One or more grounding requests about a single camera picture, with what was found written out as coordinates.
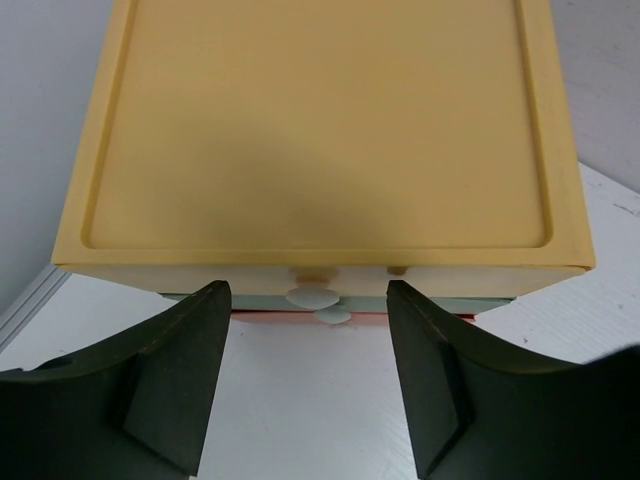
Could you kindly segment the green drawer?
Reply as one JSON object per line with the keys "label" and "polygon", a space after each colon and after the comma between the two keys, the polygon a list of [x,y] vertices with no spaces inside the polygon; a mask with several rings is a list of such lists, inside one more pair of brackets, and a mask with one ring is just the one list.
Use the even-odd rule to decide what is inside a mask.
{"label": "green drawer", "polygon": [[[508,305],[513,298],[452,298],[431,297],[438,306],[454,314],[480,314]],[[352,313],[386,313],[386,295],[342,296],[338,304]],[[295,306],[285,296],[273,295],[233,295],[232,307],[237,311],[304,311]]]}

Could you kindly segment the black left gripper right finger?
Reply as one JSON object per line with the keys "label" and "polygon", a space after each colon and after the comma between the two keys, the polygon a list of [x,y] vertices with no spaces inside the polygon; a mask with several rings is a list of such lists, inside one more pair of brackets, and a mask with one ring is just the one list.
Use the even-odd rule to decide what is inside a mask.
{"label": "black left gripper right finger", "polygon": [[421,479],[635,479],[639,349],[587,364],[544,356],[387,289],[394,356]]}

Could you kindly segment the yellow top drawer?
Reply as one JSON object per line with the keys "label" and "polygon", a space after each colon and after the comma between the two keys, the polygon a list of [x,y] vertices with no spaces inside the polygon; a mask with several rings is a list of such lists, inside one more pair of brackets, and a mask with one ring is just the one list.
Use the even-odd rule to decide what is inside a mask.
{"label": "yellow top drawer", "polygon": [[428,297],[515,298],[582,275],[583,269],[496,266],[287,267],[212,265],[63,265],[74,274],[161,294],[191,294],[214,280],[236,296],[285,296],[298,286],[320,286],[342,297],[383,297],[391,280],[404,280]]}

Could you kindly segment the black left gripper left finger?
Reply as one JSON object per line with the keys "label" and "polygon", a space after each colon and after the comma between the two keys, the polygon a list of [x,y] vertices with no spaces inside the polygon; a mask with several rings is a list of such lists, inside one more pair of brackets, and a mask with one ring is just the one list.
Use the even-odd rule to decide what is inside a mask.
{"label": "black left gripper left finger", "polygon": [[230,317],[230,287],[215,281],[98,343],[3,372],[2,477],[195,477]]}

